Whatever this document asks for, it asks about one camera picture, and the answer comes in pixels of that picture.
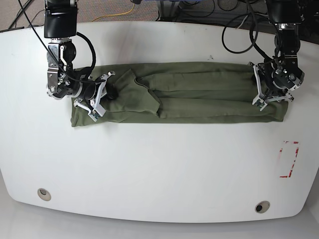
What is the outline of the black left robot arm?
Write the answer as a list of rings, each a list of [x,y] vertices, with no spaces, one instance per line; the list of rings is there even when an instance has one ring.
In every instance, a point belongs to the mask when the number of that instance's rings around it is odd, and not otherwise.
[[[270,102],[293,101],[291,92],[304,81],[304,72],[298,67],[300,49],[298,25],[302,23],[297,0],[265,1],[269,23],[276,28],[275,55],[269,57],[256,44],[255,49],[264,62],[253,65],[257,95],[252,104],[262,111]]]

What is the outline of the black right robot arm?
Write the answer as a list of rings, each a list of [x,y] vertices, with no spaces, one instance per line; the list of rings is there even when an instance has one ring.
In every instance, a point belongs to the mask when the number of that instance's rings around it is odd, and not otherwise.
[[[118,96],[117,90],[107,82],[115,72],[97,78],[92,76],[96,52],[91,41],[77,31],[78,7],[75,0],[46,0],[44,6],[44,37],[51,40],[47,47],[48,94],[57,100],[74,98],[74,107],[86,110],[88,116],[97,121],[106,112],[101,99],[114,100]],[[92,53],[91,65],[78,71],[72,63],[76,57],[73,36],[84,39]]]

